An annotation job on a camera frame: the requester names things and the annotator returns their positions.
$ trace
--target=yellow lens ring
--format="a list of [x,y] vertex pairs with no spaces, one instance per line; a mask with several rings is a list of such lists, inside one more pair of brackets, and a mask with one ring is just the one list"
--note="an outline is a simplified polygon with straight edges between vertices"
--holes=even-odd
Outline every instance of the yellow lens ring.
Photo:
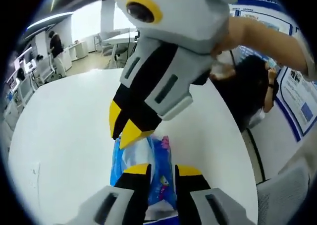
[[159,6],[152,0],[127,0],[126,6],[130,3],[139,3],[148,8],[154,16],[154,21],[152,23],[159,23],[163,18],[163,13],[161,12]]

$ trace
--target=laboratory room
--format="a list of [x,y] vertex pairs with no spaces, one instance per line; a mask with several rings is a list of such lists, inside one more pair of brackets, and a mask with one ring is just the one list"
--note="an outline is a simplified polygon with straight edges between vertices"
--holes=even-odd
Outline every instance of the laboratory room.
[[39,0],[24,24],[0,145],[30,223],[283,225],[307,198],[317,81],[277,0]]

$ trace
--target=snack package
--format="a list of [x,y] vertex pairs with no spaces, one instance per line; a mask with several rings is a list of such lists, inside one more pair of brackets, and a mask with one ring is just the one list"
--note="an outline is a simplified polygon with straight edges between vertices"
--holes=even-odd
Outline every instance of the snack package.
[[148,209],[153,205],[156,211],[175,210],[176,195],[168,136],[158,139],[151,135],[125,149],[120,149],[119,145],[120,137],[114,143],[110,185],[114,186],[123,171],[130,166],[149,163],[152,165],[152,178]]

